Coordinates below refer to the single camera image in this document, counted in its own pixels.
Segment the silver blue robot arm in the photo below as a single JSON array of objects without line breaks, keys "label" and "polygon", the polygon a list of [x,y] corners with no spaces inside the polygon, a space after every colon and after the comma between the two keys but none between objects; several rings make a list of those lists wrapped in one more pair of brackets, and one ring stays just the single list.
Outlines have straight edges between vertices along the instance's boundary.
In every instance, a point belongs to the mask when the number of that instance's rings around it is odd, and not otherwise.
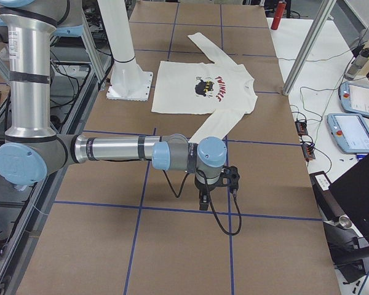
[{"label": "silver blue robot arm", "polygon": [[29,186],[75,163],[149,161],[162,171],[195,176],[201,210],[210,193],[227,186],[226,145],[215,137],[190,143],[182,135],[87,138],[62,135],[50,126],[50,37],[68,28],[84,30],[81,1],[0,1],[7,25],[12,124],[0,147],[0,175]]}]

